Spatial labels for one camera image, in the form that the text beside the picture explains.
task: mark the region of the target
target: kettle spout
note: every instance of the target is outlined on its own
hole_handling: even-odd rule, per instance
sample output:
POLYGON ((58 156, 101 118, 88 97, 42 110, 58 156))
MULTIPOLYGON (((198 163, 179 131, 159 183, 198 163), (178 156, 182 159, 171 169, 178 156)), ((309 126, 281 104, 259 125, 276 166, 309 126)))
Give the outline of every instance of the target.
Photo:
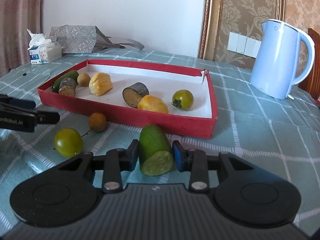
POLYGON ((261 23, 262 33, 263 33, 263 34, 264 34, 264 32, 265 32, 266 25, 267 25, 267 22, 261 23))

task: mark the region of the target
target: wooden chair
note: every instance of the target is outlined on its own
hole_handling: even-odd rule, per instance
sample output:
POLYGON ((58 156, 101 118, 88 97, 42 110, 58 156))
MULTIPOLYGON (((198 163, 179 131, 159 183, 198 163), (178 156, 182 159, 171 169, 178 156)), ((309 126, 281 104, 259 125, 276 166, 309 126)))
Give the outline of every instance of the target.
POLYGON ((298 87, 307 91, 314 100, 320 96, 320 35, 313 29, 308 29, 308 34, 315 43, 315 62, 307 78, 298 87))

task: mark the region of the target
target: blue kettle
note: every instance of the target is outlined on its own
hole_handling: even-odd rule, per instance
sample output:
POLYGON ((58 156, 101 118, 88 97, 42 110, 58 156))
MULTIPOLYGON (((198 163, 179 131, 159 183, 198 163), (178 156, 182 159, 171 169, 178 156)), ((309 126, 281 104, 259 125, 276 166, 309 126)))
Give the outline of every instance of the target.
POLYGON ((269 19, 261 26, 263 38, 250 83, 273 98, 285 99, 292 86, 302 82, 310 73, 315 59, 315 44, 304 31, 283 21, 269 19), (295 77, 301 41, 308 48, 308 61, 304 71, 295 77))

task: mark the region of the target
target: red box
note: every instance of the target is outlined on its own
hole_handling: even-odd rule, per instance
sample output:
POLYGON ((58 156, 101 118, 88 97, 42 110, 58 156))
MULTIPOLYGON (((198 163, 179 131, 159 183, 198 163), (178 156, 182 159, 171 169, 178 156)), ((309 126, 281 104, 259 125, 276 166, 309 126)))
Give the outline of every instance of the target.
POLYGON ((183 136, 211 138, 218 119, 217 102, 209 73, 190 67, 136 61, 88 59, 50 79, 38 87, 37 90, 41 102, 48 106, 87 116, 100 112, 110 122, 136 127, 144 127, 153 123, 160 126, 166 133, 183 136), (70 70, 77 70, 79 73, 87 72, 90 76, 95 72, 109 73, 114 84, 113 89, 110 90, 112 92, 109 93, 108 91, 100 97, 95 97, 90 94, 88 87, 78 88, 79 86, 77 86, 75 97, 52 92, 51 86, 53 83, 70 70), (131 108, 125 104, 122 96, 118 100, 119 93, 122 93, 122 90, 128 86, 125 82, 133 84, 134 79, 143 79, 142 83, 148 89, 151 87, 151 90, 149 89, 150 95, 158 96, 158 94, 154 94, 158 93, 157 90, 160 92, 166 90, 167 92, 162 95, 166 101, 162 99, 169 107, 169 114, 131 108), (168 91, 174 91, 175 87, 188 89, 186 86, 193 88, 191 92, 193 95, 197 95, 191 111, 181 111, 167 102, 171 100, 169 97, 173 95, 173 93, 169 94, 168 91), (103 102, 112 100, 115 103, 107 104, 103 102))

